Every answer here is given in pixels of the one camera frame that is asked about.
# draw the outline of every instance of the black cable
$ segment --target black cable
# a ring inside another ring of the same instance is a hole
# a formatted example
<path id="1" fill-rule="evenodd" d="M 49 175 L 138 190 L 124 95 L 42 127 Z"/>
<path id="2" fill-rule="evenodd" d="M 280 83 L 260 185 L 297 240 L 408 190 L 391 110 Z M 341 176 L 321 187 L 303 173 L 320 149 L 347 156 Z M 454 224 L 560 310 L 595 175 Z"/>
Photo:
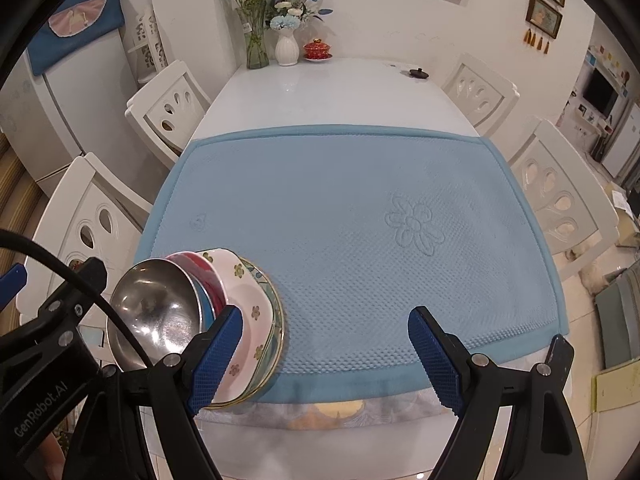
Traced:
<path id="1" fill-rule="evenodd" d="M 57 259 L 53 254 L 47 251 L 44 247 L 38 245 L 36 242 L 29 240 L 18 233 L 7 231 L 6 229 L 0 229 L 0 247 L 33 258 L 47 267 L 47 269 L 55 272 L 65 281 L 69 282 L 77 290 L 94 300 L 94 303 L 109 317 L 109 319 L 113 321 L 114 325 L 118 330 L 120 330 L 120 332 L 122 332 L 122 335 L 127 339 L 129 344 L 133 346 L 133 349 L 140 356 L 145 366 L 147 368 L 153 367 L 153 363 L 142 348 L 142 345 L 120 316 L 118 316 L 113 307 L 96 290 L 94 290 L 89 283 L 69 269 L 69 267 Z"/>

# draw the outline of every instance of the white chair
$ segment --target white chair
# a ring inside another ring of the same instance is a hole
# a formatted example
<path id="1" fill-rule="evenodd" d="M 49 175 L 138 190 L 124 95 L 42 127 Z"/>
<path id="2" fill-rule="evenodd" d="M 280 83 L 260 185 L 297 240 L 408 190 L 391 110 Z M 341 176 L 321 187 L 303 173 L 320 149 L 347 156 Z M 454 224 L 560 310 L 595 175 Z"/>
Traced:
<path id="1" fill-rule="evenodd" d="M 129 99 L 124 115 L 154 155 L 171 168 L 210 104 L 187 65 L 176 60 Z"/>
<path id="2" fill-rule="evenodd" d="M 115 285 L 130 268 L 151 204 L 136 195 L 93 154 L 78 156 L 56 187 L 33 240 L 73 266 L 90 256 L 107 268 L 109 300 Z M 27 285 L 16 297 L 20 323 L 35 318 L 39 306 L 62 283 L 62 278 L 27 258 Z M 113 363 L 106 341 L 106 314 L 95 305 L 81 322 L 81 333 L 92 355 Z"/>
<path id="3" fill-rule="evenodd" d="M 587 164 L 552 123 L 533 118 L 526 132 L 529 137 L 509 165 L 551 253 L 562 253 L 600 232 L 599 242 L 559 269 L 564 281 L 615 243 L 618 215 Z"/>
<path id="4" fill-rule="evenodd" d="M 520 98 L 516 85 L 471 54 L 460 57 L 442 89 L 483 137 L 495 133 Z"/>

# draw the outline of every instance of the cardboard box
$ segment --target cardboard box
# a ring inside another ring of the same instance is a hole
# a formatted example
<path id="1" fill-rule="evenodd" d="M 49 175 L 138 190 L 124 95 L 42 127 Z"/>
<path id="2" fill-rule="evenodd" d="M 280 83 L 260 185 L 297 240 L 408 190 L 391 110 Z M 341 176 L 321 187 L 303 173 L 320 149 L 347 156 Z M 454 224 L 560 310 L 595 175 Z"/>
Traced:
<path id="1" fill-rule="evenodd" d="M 626 192 L 617 184 L 611 182 L 608 184 L 604 191 L 613 203 L 613 191 L 619 191 L 626 197 Z M 618 247 L 640 247 L 640 226 L 638 225 L 638 219 L 628 215 L 626 211 L 620 208 L 615 208 L 618 213 L 618 232 L 620 236 L 616 245 Z"/>

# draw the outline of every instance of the gold rim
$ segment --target gold rim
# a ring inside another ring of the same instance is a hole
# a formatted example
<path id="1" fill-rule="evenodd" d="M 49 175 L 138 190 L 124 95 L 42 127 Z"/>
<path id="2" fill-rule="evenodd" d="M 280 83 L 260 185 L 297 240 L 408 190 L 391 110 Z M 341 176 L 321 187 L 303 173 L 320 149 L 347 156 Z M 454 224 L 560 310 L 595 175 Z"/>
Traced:
<path id="1" fill-rule="evenodd" d="M 260 390 L 260 388 L 262 388 L 271 379 L 271 377 L 273 377 L 273 374 L 275 373 L 275 370 L 276 370 L 276 368 L 278 366 L 278 362 L 280 361 L 280 356 L 282 355 L 282 348 L 284 346 L 284 326 L 285 326 L 284 310 L 282 309 L 282 302 L 280 301 L 280 297 L 278 295 L 278 291 L 273 286 L 273 283 L 269 279 L 268 275 L 266 275 L 264 272 L 262 272 L 260 267 L 252 264 L 249 260 L 247 260 L 246 258 L 243 258 L 242 256 L 238 256 L 238 258 L 240 259 L 240 261 L 242 262 L 243 265 L 249 264 L 257 272 L 260 272 L 261 275 L 264 276 L 264 279 L 267 280 L 267 283 L 269 283 L 269 286 L 271 287 L 271 290 L 273 291 L 273 295 L 276 298 L 276 307 L 278 309 L 278 313 L 280 314 L 280 322 L 281 322 L 280 336 L 278 337 L 278 347 L 277 347 L 277 350 L 276 350 L 276 357 L 273 360 L 273 364 L 271 365 L 270 370 L 262 378 L 262 380 L 258 383 L 257 386 L 252 388 L 250 391 L 241 394 L 240 397 L 238 397 L 237 399 L 230 400 L 228 402 L 219 402 L 219 403 L 216 403 L 216 404 L 210 404 L 209 406 L 205 406 L 204 407 L 205 410 L 218 410 L 220 408 L 227 408 L 229 406 L 233 406 L 235 404 L 239 404 L 240 402 L 243 402 L 244 400 L 247 400 L 249 397 L 251 397 L 253 394 L 255 394 L 258 390 Z M 271 339 L 271 337 L 273 336 L 274 327 L 276 327 L 276 325 L 275 325 L 275 323 L 272 323 L 272 325 L 271 325 L 271 333 L 269 334 L 269 337 L 268 337 L 267 341 L 269 341 Z M 260 368 L 260 364 L 261 364 L 261 362 L 258 361 L 258 365 L 257 365 L 257 367 L 255 367 L 254 375 L 251 377 L 251 380 L 249 380 L 249 384 L 251 384 L 251 381 L 254 380 L 255 373 L 257 373 L 258 369 Z"/>

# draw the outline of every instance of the black lid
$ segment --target black lid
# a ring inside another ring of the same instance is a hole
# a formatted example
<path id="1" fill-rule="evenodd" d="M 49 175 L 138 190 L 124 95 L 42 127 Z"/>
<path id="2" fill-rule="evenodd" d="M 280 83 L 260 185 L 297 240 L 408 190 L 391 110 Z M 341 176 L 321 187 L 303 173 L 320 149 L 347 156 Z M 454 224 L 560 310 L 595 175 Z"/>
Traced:
<path id="1" fill-rule="evenodd" d="M 411 74 L 411 77 L 417 77 L 418 79 L 427 79 L 429 77 L 429 74 L 423 72 L 421 68 L 418 70 L 409 70 L 409 74 Z"/>

